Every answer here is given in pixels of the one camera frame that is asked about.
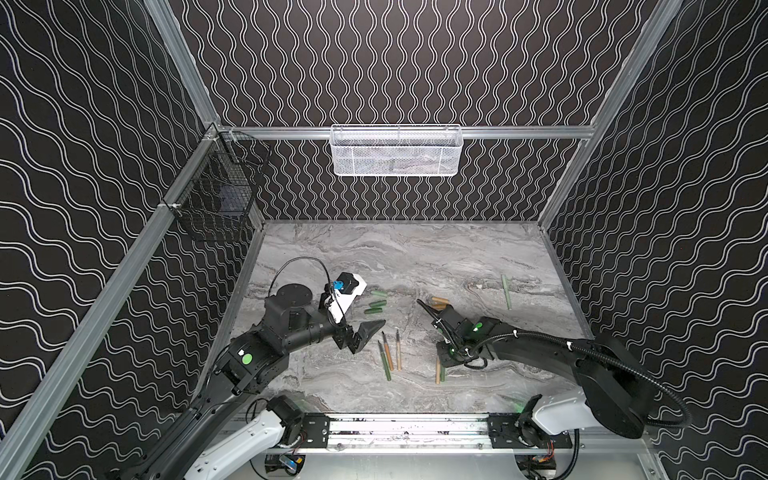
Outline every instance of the gray marble surface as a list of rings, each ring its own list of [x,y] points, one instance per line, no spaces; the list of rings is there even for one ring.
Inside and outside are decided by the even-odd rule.
[[[534,225],[271,223],[233,336],[261,320],[276,270],[302,255],[323,260],[332,280],[343,271],[366,280],[366,293],[346,317],[355,328],[363,320],[386,319],[393,355],[399,328],[404,371],[386,381],[376,341],[353,356],[327,340],[292,353],[288,370],[272,381],[267,395],[286,393],[304,408],[324,412],[514,412],[536,393],[573,387],[515,362],[492,362],[481,372],[454,367],[436,385],[434,344],[441,336],[415,302],[440,296],[468,318],[494,316],[525,329],[581,336]],[[502,273],[511,281],[510,310]],[[316,302],[325,277],[319,265],[299,261],[280,274],[275,289],[286,283],[307,285]],[[364,315],[368,303],[379,299],[369,293],[373,289],[389,292],[388,305],[383,313]]]

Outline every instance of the wavy patterned wallpaper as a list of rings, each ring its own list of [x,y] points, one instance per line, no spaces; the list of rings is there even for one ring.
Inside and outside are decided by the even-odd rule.
[[[174,224],[23,478],[103,478],[157,442],[189,404],[247,251]]]
[[[203,126],[140,0],[0,0],[0,438]]]
[[[767,124],[768,2],[686,2],[550,231],[591,328],[691,407],[652,432],[674,480],[768,478]]]
[[[654,0],[170,0],[222,122],[588,124]]]
[[[253,141],[235,134],[236,152]],[[271,220],[536,221],[578,141],[466,141],[453,177],[337,177],[326,141],[280,141],[262,168]]]

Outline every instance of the wire basket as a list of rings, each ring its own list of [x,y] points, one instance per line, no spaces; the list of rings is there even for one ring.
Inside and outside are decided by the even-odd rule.
[[[333,172],[344,177],[451,177],[462,156],[459,125],[333,125]]]
[[[187,234],[201,242],[248,241],[248,215],[260,165],[214,151],[197,168],[182,201],[172,209]]]

